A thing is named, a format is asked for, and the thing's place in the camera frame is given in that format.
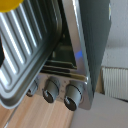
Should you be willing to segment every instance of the stainless steel panel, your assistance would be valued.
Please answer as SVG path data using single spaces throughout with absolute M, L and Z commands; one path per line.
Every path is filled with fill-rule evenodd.
M 25 0 L 0 13 L 5 61 L 0 69 L 0 103 L 16 107 L 30 88 L 61 35 L 57 0 Z

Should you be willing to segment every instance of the appliance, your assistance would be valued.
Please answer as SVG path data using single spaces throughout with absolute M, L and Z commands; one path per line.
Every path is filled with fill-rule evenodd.
M 25 0 L 0 13 L 0 103 L 14 108 L 36 93 L 89 110 L 110 26 L 109 0 Z

